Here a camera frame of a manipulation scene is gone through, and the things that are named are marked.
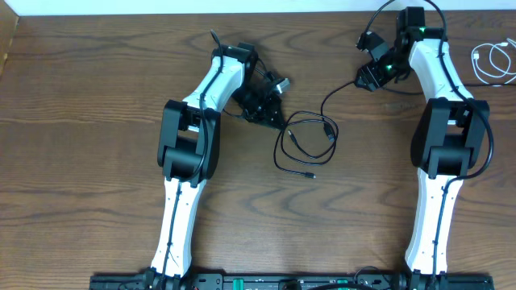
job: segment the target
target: cable connector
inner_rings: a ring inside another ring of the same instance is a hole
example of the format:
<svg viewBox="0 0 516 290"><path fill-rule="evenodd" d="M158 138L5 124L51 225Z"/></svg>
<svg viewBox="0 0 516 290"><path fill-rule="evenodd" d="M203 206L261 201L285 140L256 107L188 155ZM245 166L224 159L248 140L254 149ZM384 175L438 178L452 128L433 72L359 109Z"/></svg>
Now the cable connector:
<svg viewBox="0 0 516 290"><path fill-rule="evenodd" d="M290 139L292 140L292 142L294 144L297 144L298 143L298 140L296 139L296 136L293 135L292 131L289 130L289 136L290 136Z"/></svg>
<svg viewBox="0 0 516 290"><path fill-rule="evenodd" d="M333 131L331 130L331 126L328 125L328 124L324 124L324 133L326 133L326 136L328 137L328 140L330 140L330 142L334 142L335 141L335 136L333 135Z"/></svg>
<svg viewBox="0 0 516 290"><path fill-rule="evenodd" d="M315 177L317 177L314 173L312 172L305 172L305 174L303 174L304 177L306 178L311 178L311 179L315 179Z"/></svg>

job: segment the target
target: white cable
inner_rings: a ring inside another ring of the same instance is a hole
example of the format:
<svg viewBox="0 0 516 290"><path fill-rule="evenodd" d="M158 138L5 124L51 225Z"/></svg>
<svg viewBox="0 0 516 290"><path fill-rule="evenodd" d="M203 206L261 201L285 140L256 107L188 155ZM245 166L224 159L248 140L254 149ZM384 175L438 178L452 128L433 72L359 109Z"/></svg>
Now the white cable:
<svg viewBox="0 0 516 290"><path fill-rule="evenodd" d="M508 46L509 44L511 44L514 48L516 48L516 41L508 38L507 39L507 42L503 42L503 43L496 43L496 44L492 44L492 43L483 43L483 44L480 44L478 46L476 46L472 51L471 51L471 62L472 62L472 66L473 66L473 71L476 75L476 78L479 79L479 81L489 85L489 82L485 81L484 79L482 79L478 73L478 71L480 71L481 73L483 73L484 75L486 75L487 77L492 77L492 78L502 78L502 77L505 77L507 75L509 76L516 76L516 72L510 72L510 66L512 64L512 61L510 59L510 56L504 52L500 47L506 47ZM480 65L478 64L478 60L480 59L480 54L479 52L477 51L478 48L481 48L481 47L484 47L484 46L490 46L491 49L489 50L489 63L491 63L491 65L499 72L501 72L502 74L501 75L493 75L491 73L488 73L486 71L484 71ZM494 49L497 49L499 52L501 52L508 60L508 64L507 64L507 68L505 70L499 68L498 66L496 66L493 62L493 50ZM516 77L513 77L511 78L510 80L506 81L505 83L506 84L509 84L511 81L513 81L514 79L516 79Z"/></svg>

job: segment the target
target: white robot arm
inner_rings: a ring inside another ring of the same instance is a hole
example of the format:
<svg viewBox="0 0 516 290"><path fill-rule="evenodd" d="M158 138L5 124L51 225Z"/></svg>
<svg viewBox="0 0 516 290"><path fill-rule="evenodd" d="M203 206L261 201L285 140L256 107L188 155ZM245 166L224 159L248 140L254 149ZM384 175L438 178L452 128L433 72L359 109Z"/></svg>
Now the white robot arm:
<svg viewBox="0 0 516 290"><path fill-rule="evenodd" d="M229 98L239 103L243 108L241 117L249 122L284 126L280 96L289 89L289 80L272 72L260 72L264 79L253 85L251 75L257 61L258 55L250 44L219 46L213 52L210 71L195 91L183 102L170 100L164 108L158 164L165 176L165 207L160 241L151 264L157 274L180 279L189 270L198 202L217 166L220 114ZM197 132L198 139L182 137L179 131Z"/></svg>
<svg viewBox="0 0 516 290"><path fill-rule="evenodd" d="M443 28L425 26L422 7L407 7L397 18L393 48L371 31L362 34L357 44L372 57L359 69L357 87L383 88L394 78L408 77L413 69L427 100L410 147L419 182L414 231L405 255L410 289L426 288L430 278L434 283L436 275L446 276L447 238L463 184L457 177L467 176L475 164L485 132L482 116L489 116L487 102L473 100L460 81L443 36ZM449 133L449 126L463 130Z"/></svg>
<svg viewBox="0 0 516 290"><path fill-rule="evenodd" d="M450 87L450 83L444 76L443 68L439 62L440 39L425 39L418 41L412 46L409 62L410 67L417 73L425 98L446 98L448 101L461 102L462 100ZM459 75L453 66L449 54L448 43L443 44L444 62L458 90L465 97L473 98L469 91L462 85ZM448 121L449 126L455 126L455 120ZM437 230L439 208L443 202L443 187L446 183L455 178L453 175L437 175L430 178L421 168L418 168L419 195L418 207L414 223L414 231L410 240L409 248L406 251L405 261L411 271L419 270L421 274L432 274L434 261L433 237ZM462 180L450 185L446 196L441 230L438 240L438 254L435 257L437 273L447 271L446 245L450 225L452 222L453 206L459 194Z"/></svg>
<svg viewBox="0 0 516 290"><path fill-rule="evenodd" d="M188 106L199 108L201 92L213 79L219 66L220 56L216 56L212 59L211 69L201 84L183 100ZM220 113L230 96L243 84L244 71L244 64L242 62L235 58L224 56L223 69L206 92L204 107ZM199 132L199 126L188 126L188 130ZM165 178L163 224L161 226L158 248L151 263L151 267L155 268L156 272L163 272L165 255L169 255L165 269L167 276L179 275L182 277L188 271L192 260L190 244L195 214L205 185L206 180L202 180L197 186L192 187L189 181L181 182L180 178L171 178L170 180ZM178 195L176 207L177 191L181 191L181 194ZM174 225L171 226L174 207L176 207L176 216L174 218ZM172 244L169 251L167 251L171 229L173 229Z"/></svg>

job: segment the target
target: wooden table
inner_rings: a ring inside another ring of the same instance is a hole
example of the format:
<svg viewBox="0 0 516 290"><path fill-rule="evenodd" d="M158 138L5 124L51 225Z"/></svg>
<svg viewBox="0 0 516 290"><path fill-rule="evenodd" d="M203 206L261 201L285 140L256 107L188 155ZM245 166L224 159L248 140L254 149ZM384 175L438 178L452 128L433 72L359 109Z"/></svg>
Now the wooden table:
<svg viewBox="0 0 516 290"><path fill-rule="evenodd" d="M96 272L150 264L164 206L156 164L163 106L206 75L210 28L226 44L255 44L270 68L291 79L283 105L290 115L317 111L326 93L368 61L355 42L371 14L22 18L0 82L0 288L84 289ZM471 49L511 36L515 16L447 13L464 82L477 82ZM373 29L392 41L394 21L384 13ZM441 25L436 14L427 22ZM420 90L415 75L389 87ZM489 102L496 155L460 191L449 271L488 272L497 289L513 289L516 98L508 87L470 90ZM352 87L336 94L326 110L341 130L335 157L304 169L316 180L274 167L277 131L223 116L193 264L267 273L399 269L418 198L410 140L424 106L423 96ZM234 102L228 110L237 110ZM313 151L327 143L320 126L295 129L301 143L320 139L306 145Z"/></svg>

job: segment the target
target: white wall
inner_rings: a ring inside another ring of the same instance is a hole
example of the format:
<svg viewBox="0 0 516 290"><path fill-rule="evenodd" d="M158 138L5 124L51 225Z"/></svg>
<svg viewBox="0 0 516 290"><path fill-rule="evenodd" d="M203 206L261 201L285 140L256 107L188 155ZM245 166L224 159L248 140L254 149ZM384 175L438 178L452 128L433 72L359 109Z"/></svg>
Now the white wall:
<svg viewBox="0 0 516 290"><path fill-rule="evenodd" d="M377 10L386 0L6 0L20 16L259 13ZM516 9L516 0L434 0L442 10ZM421 6L398 0L388 9Z"/></svg>

